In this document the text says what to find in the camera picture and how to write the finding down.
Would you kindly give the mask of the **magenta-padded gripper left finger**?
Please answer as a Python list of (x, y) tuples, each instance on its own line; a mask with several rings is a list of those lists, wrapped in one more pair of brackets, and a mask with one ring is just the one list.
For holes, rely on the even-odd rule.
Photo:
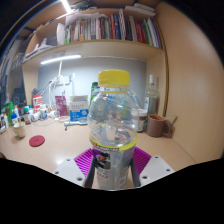
[(65, 159), (53, 173), (84, 188), (92, 188), (95, 166), (91, 149), (87, 149), (74, 159)]

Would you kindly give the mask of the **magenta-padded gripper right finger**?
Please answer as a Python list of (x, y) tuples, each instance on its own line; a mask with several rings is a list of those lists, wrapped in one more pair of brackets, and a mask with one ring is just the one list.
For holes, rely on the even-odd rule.
[(131, 162), (132, 180), (135, 187), (143, 187), (157, 181), (174, 170), (159, 156), (151, 156), (136, 147)]

